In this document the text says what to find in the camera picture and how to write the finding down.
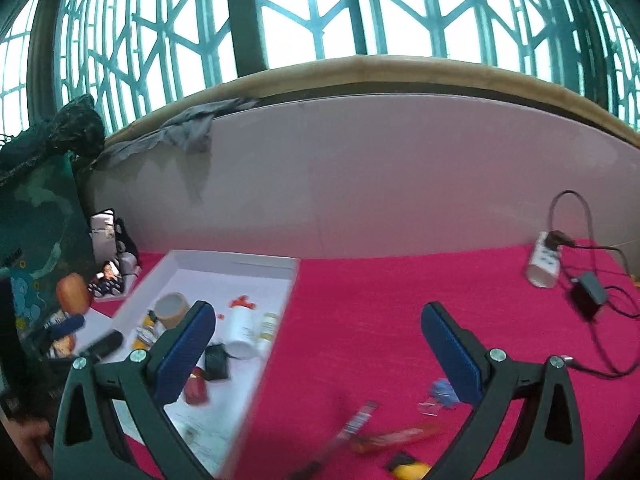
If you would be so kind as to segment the left hand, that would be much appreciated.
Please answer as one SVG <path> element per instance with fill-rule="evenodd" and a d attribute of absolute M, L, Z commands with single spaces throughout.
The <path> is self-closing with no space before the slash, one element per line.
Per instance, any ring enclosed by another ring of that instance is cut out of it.
<path fill-rule="evenodd" d="M 51 478 L 51 468 L 41 452 L 41 442 L 50 434 L 50 426 L 44 419 L 27 419 L 18 422 L 1 416 L 4 429 L 21 453 L 28 466 L 40 479 Z"/>

